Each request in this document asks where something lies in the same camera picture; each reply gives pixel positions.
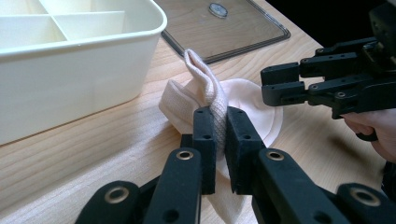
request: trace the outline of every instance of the white cloth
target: white cloth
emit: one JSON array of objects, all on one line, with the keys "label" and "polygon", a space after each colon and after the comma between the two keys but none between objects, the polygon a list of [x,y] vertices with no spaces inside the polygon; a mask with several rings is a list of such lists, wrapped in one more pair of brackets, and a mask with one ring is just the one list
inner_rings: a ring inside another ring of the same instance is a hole
[{"label": "white cloth", "polygon": [[247,112],[266,146],[279,134],[282,107],[271,107],[262,102],[261,88],[241,78],[219,82],[211,69],[191,49],[184,53],[192,80],[182,86],[169,80],[159,108],[180,133],[192,133],[193,112],[209,106],[214,117],[217,137],[216,193],[206,197],[226,223],[235,223],[245,201],[244,196],[232,194],[230,177],[224,156],[227,106]]}]

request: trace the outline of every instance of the transparent lid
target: transparent lid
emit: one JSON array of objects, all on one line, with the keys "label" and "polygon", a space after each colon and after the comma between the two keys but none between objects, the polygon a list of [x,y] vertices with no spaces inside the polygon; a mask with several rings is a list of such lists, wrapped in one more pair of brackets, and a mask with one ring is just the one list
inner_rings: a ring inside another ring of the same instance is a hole
[{"label": "transparent lid", "polygon": [[181,56],[194,50],[206,63],[268,46],[290,32],[250,0],[155,0],[168,25],[163,38]]}]

